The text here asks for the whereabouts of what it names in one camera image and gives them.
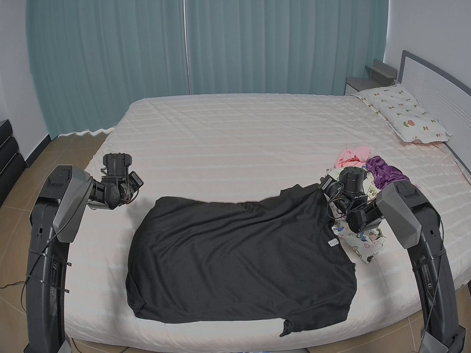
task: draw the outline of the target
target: mattress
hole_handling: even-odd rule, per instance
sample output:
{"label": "mattress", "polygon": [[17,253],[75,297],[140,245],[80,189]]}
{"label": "mattress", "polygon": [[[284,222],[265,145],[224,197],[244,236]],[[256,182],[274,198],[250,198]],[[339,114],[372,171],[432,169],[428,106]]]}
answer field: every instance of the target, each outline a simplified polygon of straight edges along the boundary
{"label": "mattress", "polygon": [[442,144],[403,143],[355,97],[283,94],[147,98],[133,103],[87,167],[100,177],[109,152],[132,155],[145,184],[137,199],[86,209],[70,245],[65,328],[72,338],[159,352],[272,351],[327,344],[399,321],[420,309],[407,252],[385,221],[384,248],[356,263],[357,292],[346,321],[280,338],[282,319],[164,324],[134,316],[125,278],[131,239],[162,196],[243,202],[315,183],[345,146],[369,145],[401,168],[442,216],[458,289],[471,278],[471,185]]}

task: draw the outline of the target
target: purple clothing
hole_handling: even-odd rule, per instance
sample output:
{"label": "purple clothing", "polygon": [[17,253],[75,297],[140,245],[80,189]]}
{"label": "purple clothing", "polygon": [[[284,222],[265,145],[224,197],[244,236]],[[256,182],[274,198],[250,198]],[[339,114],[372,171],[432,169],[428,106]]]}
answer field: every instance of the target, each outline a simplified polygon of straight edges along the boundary
{"label": "purple clothing", "polygon": [[373,174],[374,185],[378,190],[382,190],[388,184],[397,180],[407,180],[401,170],[394,166],[389,166],[380,156],[374,156],[366,162],[366,168]]}

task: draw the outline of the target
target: headboard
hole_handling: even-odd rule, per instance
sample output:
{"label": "headboard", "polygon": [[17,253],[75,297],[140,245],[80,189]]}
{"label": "headboard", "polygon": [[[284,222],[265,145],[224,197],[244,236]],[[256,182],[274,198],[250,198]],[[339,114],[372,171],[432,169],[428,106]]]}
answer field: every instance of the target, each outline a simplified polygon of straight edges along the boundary
{"label": "headboard", "polygon": [[471,174],[471,88],[406,50],[397,80],[451,133],[445,144]]}

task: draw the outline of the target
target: pile of clothes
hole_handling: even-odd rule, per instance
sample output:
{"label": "pile of clothes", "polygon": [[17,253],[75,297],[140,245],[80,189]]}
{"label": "pile of clothes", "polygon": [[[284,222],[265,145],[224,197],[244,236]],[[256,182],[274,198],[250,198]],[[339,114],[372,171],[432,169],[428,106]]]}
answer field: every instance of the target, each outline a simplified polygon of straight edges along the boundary
{"label": "pile of clothes", "polygon": [[[364,168],[368,173],[363,181],[363,192],[368,195],[368,201],[375,199],[378,192],[392,182],[410,181],[398,168],[389,166],[380,156],[370,156],[371,148],[369,146],[359,146],[354,149],[344,148],[337,156],[334,168],[327,170],[327,174],[338,180],[341,171],[346,167]],[[363,262],[370,263],[384,246],[386,237],[381,228],[376,227],[358,234],[352,232],[341,211],[333,203],[330,203],[330,206],[335,218],[332,227],[334,234],[344,239]]]}

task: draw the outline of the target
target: tile floor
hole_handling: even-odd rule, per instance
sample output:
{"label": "tile floor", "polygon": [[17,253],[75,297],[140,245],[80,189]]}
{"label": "tile floor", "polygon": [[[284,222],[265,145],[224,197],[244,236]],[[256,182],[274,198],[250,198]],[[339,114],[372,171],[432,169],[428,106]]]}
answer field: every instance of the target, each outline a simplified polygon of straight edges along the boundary
{"label": "tile floor", "polygon": [[[0,286],[24,279],[30,241],[29,215],[46,176],[58,164],[72,164],[85,168],[106,138],[71,135],[52,141],[27,169],[0,208]],[[27,343],[26,315],[20,305],[21,286],[0,290],[0,353],[22,352]],[[468,287],[457,292],[460,323],[471,333],[471,297]],[[366,335],[308,348],[310,353],[408,353],[418,350],[421,313],[399,321],[392,326]],[[465,352],[471,353],[471,338]],[[83,353],[117,353],[122,347],[77,341]],[[129,353],[144,353],[128,349]]]}

